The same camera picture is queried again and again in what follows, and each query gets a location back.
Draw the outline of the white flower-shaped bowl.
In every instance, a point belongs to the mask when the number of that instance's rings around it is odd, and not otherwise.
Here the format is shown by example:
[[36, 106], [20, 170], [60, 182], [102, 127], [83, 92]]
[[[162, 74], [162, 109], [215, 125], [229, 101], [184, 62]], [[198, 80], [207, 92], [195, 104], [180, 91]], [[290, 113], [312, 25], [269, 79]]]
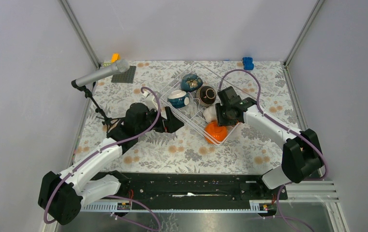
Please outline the white flower-shaped bowl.
[[206, 108], [203, 111], [203, 117], [207, 123], [211, 123], [213, 121], [217, 121], [217, 112], [214, 105]]

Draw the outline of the orange bowl white inside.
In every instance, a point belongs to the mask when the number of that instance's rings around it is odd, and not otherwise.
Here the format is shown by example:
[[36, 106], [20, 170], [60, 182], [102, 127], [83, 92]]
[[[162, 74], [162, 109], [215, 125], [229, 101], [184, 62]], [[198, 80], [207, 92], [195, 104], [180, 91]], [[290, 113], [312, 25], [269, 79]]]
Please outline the orange bowl white inside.
[[210, 140], [210, 137], [212, 137], [216, 142], [222, 142], [228, 135], [227, 128], [225, 126], [219, 126], [217, 121], [208, 123], [205, 127], [205, 132], [210, 135], [209, 137], [205, 136], [205, 139], [209, 144], [213, 143], [213, 141]]

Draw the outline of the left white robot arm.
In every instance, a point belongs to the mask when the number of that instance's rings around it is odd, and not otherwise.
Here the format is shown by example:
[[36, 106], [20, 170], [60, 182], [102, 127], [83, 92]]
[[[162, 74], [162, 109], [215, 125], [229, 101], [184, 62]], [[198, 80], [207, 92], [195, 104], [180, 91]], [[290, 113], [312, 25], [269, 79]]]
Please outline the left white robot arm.
[[44, 222], [61, 225], [71, 222], [81, 208], [101, 198], [114, 195], [118, 199], [127, 196], [129, 186], [114, 174], [106, 174], [98, 180], [94, 176], [110, 161], [119, 158], [138, 142], [138, 138], [154, 130], [173, 133], [184, 126], [170, 107], [166, 117], [157, 109], [149, 109], [143, 103], [133, 103], [124, 117], [112, 120], [106, 138], [89, 155], [69, 168], [56, 174], [48, 172], [42, 179], [38, 205], [44, 209]]

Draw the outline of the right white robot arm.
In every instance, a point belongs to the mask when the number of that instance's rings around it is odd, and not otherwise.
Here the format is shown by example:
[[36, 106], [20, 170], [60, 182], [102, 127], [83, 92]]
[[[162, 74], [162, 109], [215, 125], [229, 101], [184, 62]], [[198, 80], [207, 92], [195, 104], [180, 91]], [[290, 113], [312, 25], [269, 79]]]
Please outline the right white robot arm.
[[317, 134], [293, 128], [266, 113], [257, 100], [242, 99], [233, 87], [218, 92], [220, 102], [215, 105], [219, 126], [244, 123], [259, 130], [282, 149], [281, 165], [261, 176], [256, 193], [268, 199], [275, 188], [289, 182], [300, 183], [324, 166]]

